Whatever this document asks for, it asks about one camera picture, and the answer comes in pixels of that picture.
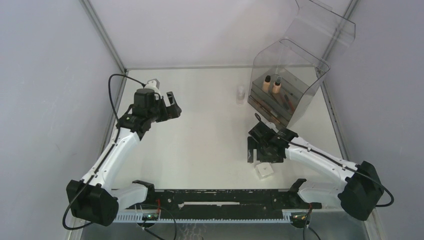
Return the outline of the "white cube box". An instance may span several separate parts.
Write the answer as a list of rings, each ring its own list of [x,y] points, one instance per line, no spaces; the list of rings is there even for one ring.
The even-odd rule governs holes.
[[[257,177],[262,180],[274,174],[272,165],[269,162],[261,162],[254,167]]]

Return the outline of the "red lip gloss black cap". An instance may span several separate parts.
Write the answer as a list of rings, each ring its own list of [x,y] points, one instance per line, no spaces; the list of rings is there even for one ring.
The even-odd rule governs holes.
[[[285,102],[287,103],[291,113],[293,114],[295,112],[294,105],[292,104],[291,100],[289,99],[289,97],[286,94],[284,94],[283,96],[284,96]]]

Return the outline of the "foundation bottle with pump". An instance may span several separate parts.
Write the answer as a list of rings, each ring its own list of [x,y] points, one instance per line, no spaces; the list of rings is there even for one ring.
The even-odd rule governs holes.
[[[281,82],[282,82],[282,77],[278,76],[273,84],[272,91],[271,91],[274,95],[279,94],[281,89]]]

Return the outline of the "square foundation bottle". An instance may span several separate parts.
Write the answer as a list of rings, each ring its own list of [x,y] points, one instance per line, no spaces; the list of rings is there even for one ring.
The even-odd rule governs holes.
[[[262,88],[261,88],[264,93],[269,92],[270,84],[271,84],[271,76],[267,75],[262,83]]]

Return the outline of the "clear acrylic organizer box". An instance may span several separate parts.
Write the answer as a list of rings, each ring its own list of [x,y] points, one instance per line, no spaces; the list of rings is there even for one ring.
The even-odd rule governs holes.
[[[354,42],[356,24],[333,12],[317,0],[292,0],[294,15],[282,38],[269,45],[254,58],[248,103],[277,129],[298,121],[319,90],[331,66],[332,49],[341,53]],[[271,76],[268,93],[263,92],[265,77]],[[272,88],[282,77],[279,94]],[[291,100],[291,113],[284,94]]]

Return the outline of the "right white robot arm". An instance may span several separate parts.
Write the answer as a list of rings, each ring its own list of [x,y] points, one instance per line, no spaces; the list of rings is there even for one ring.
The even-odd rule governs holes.
[[[387,191],[376,168],[369,162],[357,164],[337,158],[310,144],[287,128],[276,132],[259,121],[249,132],[248,161],[257,150],[262,163],[280,163],[285,159],[303,164],[330,179],[319,183],[299,178],[292,186],[289,203],[302,208],[307,203],[320,203],[341,208],[351,217],[366,221]]]

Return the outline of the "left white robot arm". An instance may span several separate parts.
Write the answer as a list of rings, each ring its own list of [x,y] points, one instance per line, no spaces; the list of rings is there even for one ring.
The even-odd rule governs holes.
[[[166,97],[169,105],[158,91],[151,88],[140,88],[134,93],[133,103],[116,123],[115,138],[80,180],[71,180],[66,186],[69,205],[65,216],[71,213],[88,224],[109,226],[121,210],[135,204],[145,209],[155,205],[156,194],[141,180],[124,188],[114,189],[112,185],[128,155],[152,124],[180,117],[182,110],[173,92],[167,92]]]

